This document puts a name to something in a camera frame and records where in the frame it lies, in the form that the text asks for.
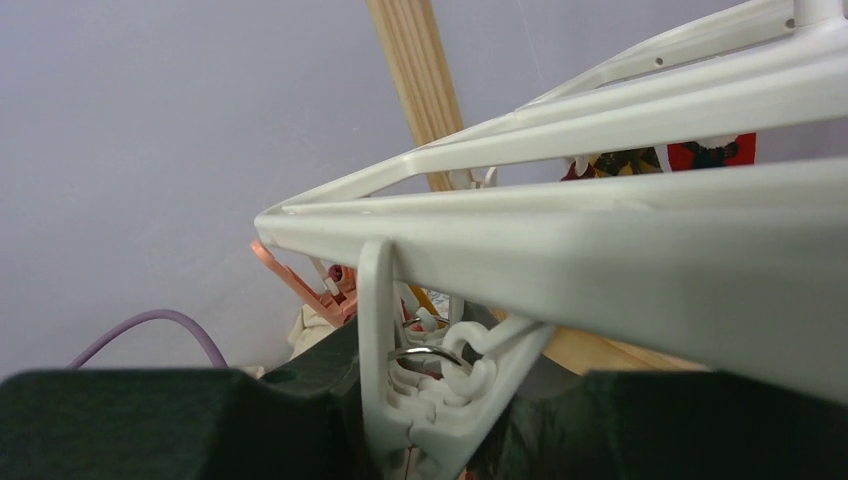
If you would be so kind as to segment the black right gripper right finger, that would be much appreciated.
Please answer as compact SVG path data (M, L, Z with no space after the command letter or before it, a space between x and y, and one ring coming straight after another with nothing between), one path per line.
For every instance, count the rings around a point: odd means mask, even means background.
M531 367L477 479L843 479L847 409L725 372Z

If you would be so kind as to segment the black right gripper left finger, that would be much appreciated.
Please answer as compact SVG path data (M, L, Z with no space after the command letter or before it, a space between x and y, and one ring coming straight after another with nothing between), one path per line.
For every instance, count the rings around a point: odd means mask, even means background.
M41 370L1 386L5 479L367 479L357 325L260 378Z

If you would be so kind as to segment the wooden hanger stand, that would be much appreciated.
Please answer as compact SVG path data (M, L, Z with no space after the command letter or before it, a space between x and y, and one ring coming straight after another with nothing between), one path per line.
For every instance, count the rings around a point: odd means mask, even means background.
M464 128L433 7L429 1L366 3L414 142ZM570 328L544 354L573 373L590 370L703 370L703 365Z

